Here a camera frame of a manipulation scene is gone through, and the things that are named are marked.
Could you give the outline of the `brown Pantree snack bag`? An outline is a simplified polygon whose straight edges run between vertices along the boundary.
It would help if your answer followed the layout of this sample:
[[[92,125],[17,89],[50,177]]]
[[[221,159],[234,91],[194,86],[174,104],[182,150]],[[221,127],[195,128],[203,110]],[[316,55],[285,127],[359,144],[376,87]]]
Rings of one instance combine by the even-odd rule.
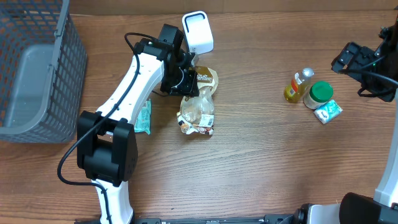
[[[215,70],[204,66],[196,66],[195,71],[199,96],[182,98],[177,121],[182,133],[211,136],[214,133],[215,119],[213,94],[218,87],[218,74]]]

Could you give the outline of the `teal wet wipes pack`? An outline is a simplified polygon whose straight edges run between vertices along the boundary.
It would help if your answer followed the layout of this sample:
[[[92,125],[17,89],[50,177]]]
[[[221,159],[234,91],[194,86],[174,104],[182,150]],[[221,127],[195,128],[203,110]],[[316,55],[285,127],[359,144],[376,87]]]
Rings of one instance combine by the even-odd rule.
[[[151,114],[152,102],[151,100],[147,100],[136,119],[136,123],[134,125],[135,133],[146,133],[150,135]]]

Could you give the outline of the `green lid white jar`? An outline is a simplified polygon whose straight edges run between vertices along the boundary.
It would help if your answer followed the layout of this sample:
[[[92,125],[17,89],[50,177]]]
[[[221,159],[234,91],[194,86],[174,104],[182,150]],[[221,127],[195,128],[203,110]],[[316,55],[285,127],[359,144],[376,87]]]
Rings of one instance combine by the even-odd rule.
[[[324,81],[316,82],[304,95],[303,102],[307,108],[315,110],[327,103],[333,96],[333,87]]]

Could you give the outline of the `small teal tissue pack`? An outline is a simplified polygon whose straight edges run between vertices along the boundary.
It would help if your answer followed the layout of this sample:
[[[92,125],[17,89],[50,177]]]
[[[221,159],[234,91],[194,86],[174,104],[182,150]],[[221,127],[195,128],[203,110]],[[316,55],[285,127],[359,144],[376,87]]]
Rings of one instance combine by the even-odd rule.
[[[338,105],[338,103],[335,100],[330,100],[317,108],[313,113],[322,124],[327,124],[342,112],[343,109]]]

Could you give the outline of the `yellow oil bottle silver cap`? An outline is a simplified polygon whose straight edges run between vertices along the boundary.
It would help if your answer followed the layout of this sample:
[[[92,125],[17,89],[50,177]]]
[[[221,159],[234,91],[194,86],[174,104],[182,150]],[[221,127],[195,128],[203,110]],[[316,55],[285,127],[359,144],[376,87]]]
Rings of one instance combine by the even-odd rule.
[[[290,103],[297,103],[304,95],[314,76],[312,68],[306,67],[297,72],[285,87],[284,97]]]

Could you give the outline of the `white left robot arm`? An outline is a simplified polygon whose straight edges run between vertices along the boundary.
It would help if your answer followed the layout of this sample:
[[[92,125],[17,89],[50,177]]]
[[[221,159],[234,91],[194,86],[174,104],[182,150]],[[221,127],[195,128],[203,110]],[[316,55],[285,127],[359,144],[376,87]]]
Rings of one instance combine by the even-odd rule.
[[[96,112],[83,111],[77,125],[77,166],[96,188],[99,223],[133,223],[128,180],[138,150],[134,124],[152,90],[167,95],[198,96],[195,53],[182,48],[183,32],[164,24],[158,37],[141,34],[130,44],[132,62],[111,97]]]

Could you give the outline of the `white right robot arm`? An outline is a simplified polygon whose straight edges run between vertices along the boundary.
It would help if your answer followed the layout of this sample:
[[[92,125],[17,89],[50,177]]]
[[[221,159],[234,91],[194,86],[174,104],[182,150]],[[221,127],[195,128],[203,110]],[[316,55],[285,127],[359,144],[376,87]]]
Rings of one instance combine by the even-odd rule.
[[[382,27],[381,43],[371,49],[347,43],[331,70],[360,84],[358,96],[397,103],[397,24]],[[348,192],[338,203],[305,203],[282,223],[397,223],[397,126],[393,126],[384,169],[372,196]]]

